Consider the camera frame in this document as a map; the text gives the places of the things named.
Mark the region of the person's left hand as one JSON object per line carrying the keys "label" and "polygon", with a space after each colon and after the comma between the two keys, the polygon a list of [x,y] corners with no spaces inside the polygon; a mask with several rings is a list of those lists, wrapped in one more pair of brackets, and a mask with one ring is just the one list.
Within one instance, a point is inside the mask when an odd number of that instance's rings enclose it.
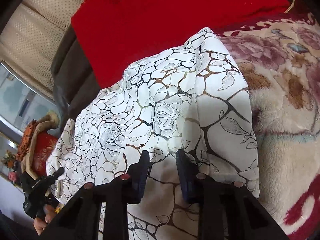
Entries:
{"label": "person's left hand", "polygon": [[44,218],[36,217],[33,222],[34,229],[37,234],[40,235],[43,233],[47,225],[54,219],[57,215],[55,208],[51,205],[46,204],[43,207],[43,213],[45,214]]}

